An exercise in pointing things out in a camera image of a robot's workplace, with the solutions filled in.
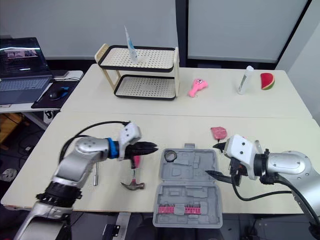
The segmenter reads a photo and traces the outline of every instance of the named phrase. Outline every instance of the computer mouse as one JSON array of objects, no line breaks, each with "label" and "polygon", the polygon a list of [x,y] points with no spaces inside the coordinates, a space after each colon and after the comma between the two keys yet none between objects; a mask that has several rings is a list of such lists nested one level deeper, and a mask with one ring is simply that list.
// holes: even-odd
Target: computer mouse
[{"label": "computer mouse", "polygon": [[51,101],[59,100],[68,94],[68,90],[68,86],[59,87],[58,89],[49,92],[49,99]]}]

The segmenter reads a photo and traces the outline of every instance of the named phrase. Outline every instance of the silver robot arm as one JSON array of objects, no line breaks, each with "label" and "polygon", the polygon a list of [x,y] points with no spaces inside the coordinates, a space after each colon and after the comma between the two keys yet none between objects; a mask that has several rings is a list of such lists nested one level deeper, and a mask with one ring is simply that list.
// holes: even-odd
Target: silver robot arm
[{"label": "silver robot arm", "polygon": [[69,239],[72,206],[82,197],[81,188],[94,164],[107,158],[121,161],[131,155],[146,155],[157,150],[154,143],[137,142],[140,138],[139,127],[130,122],[120,132],[118,141],[91,136],[79,139],[73,151],[58,165],[45,192],[36,196],[38,200],[14,239]]},{"label": "silver robot arm", "polygon": [[224,155],[231,159],[231,177],[215,171],[207,171],[209,175],[219,181],[231,183],[236,195],[244,201],[271,194],[241,197],[236,189],[236,186],[240,185],[241,176],[248,176],[252,180],[260,177],[262,184],[279,183],[289,187],[294,199],[309,219],[311,234],[320,239],[320,174],[312,167],[306,155],[297,151],[270,153],[268,149],[262,153],[259,141],[254,144],[240,135],[230,137],[225,145],[217,148],[223,150]]}]

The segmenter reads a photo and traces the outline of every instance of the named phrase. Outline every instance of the blue gripper band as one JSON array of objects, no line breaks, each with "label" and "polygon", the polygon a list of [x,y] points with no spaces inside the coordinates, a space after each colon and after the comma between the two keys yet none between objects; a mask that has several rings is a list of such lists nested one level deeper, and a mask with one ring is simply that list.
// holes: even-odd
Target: blue gripper band
[{"label": "blue gripper band", "polygon": [[110,147],[110,159],[115,159],[118,157],[119,153],[116,149],[116,145],[114,141],[112,141],[111,137],[108,137],[109,147]]}]

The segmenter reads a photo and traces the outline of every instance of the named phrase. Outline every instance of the laptop screen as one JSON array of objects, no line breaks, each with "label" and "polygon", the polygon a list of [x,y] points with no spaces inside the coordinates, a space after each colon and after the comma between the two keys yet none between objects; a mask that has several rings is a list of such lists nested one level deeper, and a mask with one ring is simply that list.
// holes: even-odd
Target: laptop screen
[{"label": "laptop screen", "polygon": [[51,76],[35,37],[0,39],[0,78]]}]

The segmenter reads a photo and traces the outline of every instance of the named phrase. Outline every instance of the pink toy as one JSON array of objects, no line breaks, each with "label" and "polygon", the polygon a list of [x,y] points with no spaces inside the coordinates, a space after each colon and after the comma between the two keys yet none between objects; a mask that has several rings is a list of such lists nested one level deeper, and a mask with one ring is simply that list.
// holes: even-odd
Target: pink toy
[{"label": "pink toy", "polygon": [[200,207],[187,206],[184,209],[185,214],[201,214]]},{"label": "pink toy", "polygon": [[208,87],[208,83],[201,79],[201,78],[196,78],[195,80],[193,80],[193,84],[192,84],[192,89],[189,91],[189,96],[194,98],[196,96],[197,91],[204,89]]},{"label": "pink toy", "polygon": [[173,214],[175,212],[175,206],[159,206],[159,214]]},{"label": "pink toy", "polygon": [[211,132],[213,134],[214,139],[218,140],[218,142],[227,137],[227,130],[221,126],[212,127]]},{"label": "pink toy", "polygon": [[[160,205],[158,207],[159,214],[174,214],[175,213],[175,205],[163,206]],[[198,206],[190,206],[187,205],[184,207],[184,214],[201,214],[201,208]]]}]

